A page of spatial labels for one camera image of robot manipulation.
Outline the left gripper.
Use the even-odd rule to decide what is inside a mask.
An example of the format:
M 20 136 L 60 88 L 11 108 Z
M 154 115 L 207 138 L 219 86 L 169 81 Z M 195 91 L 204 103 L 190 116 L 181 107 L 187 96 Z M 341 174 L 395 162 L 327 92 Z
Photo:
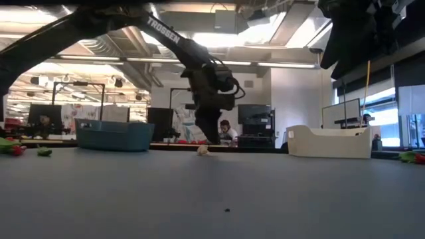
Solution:
M 195 125 L 201 129 L 206 139 L 218 143 L 218 120 L 220 110 L 231 110 L 235 105 L 236 94 L 240 91 L 238 81 L 232 71 L 223 64 L 203 64 L 200 68 L 186 68 L 182 78 L 189 79 L 193 100 L 197 107 Z

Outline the white board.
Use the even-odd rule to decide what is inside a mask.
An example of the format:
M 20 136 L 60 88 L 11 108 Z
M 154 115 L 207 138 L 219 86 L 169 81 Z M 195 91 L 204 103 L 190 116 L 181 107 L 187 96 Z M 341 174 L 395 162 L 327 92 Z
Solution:
M 341 123 L 361 116 L 360 99 L 349 100 L 322 109 L 322 125 L 324 129 L 340 129 Z

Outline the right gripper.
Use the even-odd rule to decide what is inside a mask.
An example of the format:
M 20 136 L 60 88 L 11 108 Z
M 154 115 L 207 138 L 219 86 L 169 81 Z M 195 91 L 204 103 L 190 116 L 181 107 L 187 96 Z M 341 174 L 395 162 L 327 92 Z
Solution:
M 331 77 L 338 80 L 354 68 L 382 54 L 390 54 L 390 41 L 376 31 L 363 32 L 360 18 L 374 19 L 379 29 L 395 29 L 401 13 L 415 0 L 319 0 L 332 29 L 320 67 L 335 65 Z

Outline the teal plastic basket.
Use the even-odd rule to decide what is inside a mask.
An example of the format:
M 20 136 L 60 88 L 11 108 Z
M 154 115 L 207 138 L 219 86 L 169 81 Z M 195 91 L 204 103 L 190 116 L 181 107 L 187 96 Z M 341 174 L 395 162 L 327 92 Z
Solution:
M 114 122 L 75 119 L 79 147 L 104 151 L 147 151 L 155 125 L 144 122 Z

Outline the black rig frame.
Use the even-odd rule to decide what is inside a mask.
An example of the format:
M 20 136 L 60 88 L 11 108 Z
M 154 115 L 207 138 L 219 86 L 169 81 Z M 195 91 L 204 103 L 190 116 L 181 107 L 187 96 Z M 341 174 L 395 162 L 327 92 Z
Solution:
M 170 88 L 169 108 L 178 108 L 187 104 L 194 104 L 190 88 Z
M 106 85 L 102 83 L 89 83 L 89 82 L 82 82 L 82 81 L 76 81 L 76 82 L 53 82 L 53 88 L 52 88 L 52 98 L 51 98 L 51 105 L 55 105 L 56 100 L 56 87 L 60 84 L 61 86 L 66 85 L 73 85 L 73 86 L 101 86 L 102 87 L 102 94 L 101 94 L 101 104 L 100 104 L 100 115 L 99 120 L 102 121 L 103 116 L 103 109 L 104 109 L 104 96 L 105 96 L 105 89 Z

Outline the wooden workbench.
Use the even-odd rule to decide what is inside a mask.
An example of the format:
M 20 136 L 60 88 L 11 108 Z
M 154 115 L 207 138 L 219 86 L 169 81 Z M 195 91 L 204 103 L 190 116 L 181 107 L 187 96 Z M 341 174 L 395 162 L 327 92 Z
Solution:
M 160 146 L 167 146 L 167 147 L 199 147 L 201 145 L 207 145 L 208 147 L 221 147 L 221 148 L 236 148 L 231 145 L 211 145 L 211 144 L 193 144 L 193 143 L 150 143 L 150 146 L 160 147 Z

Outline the black equipment rack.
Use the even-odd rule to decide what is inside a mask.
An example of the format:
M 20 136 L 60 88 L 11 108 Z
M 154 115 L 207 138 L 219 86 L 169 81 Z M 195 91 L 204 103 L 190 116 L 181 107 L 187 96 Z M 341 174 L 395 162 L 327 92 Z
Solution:
M 238 105 L 238 124 L 242 133 L 238 136 L 238 147 L 274 148 L 275 111 L 269 105 Z

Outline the white panel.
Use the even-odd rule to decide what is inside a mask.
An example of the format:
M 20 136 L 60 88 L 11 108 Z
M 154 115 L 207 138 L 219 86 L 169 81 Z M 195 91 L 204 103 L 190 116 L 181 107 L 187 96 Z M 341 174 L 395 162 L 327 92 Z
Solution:
M 102 121 L 128 122 L 129 108 L 117 105 L 103 107 Z

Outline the white printed sheet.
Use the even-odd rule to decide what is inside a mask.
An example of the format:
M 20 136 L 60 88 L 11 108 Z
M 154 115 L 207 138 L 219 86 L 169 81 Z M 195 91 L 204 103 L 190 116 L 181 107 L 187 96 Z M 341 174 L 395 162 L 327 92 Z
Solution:
M 195 111 L 188 110 L 184 104 L 174 109 L 173 127 L 180 134 L 179 140 L 198 141 L 200 129 L 195 125 Z

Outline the silver ceiling duct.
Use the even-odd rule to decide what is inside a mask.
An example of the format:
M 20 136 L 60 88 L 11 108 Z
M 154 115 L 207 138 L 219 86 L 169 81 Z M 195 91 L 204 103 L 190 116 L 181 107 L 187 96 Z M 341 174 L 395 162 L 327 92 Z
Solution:
M 94 56 L 109 56 L 126 58 L 131 56 L 151 56 L 146 44 L 140 43 L 140 34 L 134 33 L 134 28 L 124 28 L 105 35 L 80 40 L 78 43 Z M 130 82 L 137 88 L 150 91 L 152 87 L 162 86 L 153 73 L 150 63 L 120 62 L 118 69 L 129 77 Z

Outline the grey ceiling unit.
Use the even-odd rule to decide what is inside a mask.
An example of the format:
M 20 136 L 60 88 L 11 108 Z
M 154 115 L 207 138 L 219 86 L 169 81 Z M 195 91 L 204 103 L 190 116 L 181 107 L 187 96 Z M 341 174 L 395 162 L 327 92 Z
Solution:
M 216 10 L 214 16 L 216 33 L 234 34 L 236 32 L 236 13 L 234 11 Z

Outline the white plastic basket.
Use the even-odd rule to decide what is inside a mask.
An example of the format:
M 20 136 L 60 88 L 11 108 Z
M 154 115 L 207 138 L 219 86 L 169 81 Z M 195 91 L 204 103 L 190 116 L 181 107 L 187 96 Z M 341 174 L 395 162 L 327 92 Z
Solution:
M 317 129 L 294 125 L 286 129 L 288 153 L 297 157 L 368 159 L 372 129 Z

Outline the ceiling light strip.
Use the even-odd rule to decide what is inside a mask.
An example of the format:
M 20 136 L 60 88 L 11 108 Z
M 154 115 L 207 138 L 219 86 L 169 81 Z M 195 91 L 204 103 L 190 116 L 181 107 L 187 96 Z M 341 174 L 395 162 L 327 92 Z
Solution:
M 174 58 L 133 58 L 127 57 L 128 62 L 151 62 L 151 63 L 167 63 L 167 64 L 179 64 L 181 63 L 178 59 Z
M 214 60 L 217 64 L 224 64 L 229 66 L 250 66 L 251 62 L 245 62 L 245 61 L 231 61 L 231 60 Z
M 92 60 L 92 61 L 106 61 L 106 62 L 120 61 L 119 57 L 111 57 L 111 56 L 57 55 L 55 57 L 60 59 L 65 59 L 65 60 Z
M 299 63 L 285 63 L 285 62 L 258 62 L 258 66 L 269 68 L 301 68 L 301 69 L 314 69 L 315 64 L 299 64 Z

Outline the black monitor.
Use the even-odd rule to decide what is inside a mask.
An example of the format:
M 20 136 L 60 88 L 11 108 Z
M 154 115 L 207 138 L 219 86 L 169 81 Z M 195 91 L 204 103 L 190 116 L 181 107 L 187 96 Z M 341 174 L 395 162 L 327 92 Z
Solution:
M 169 108 L 148 108 L 147 122 L 154 125 L 153 142 L 164 142 L 167 130 L 172 127 L 173 110 Z
M 61 111 L 60 105 L 31 104 L 28 123 L 37 133 L 60 135 L 62 133 Z

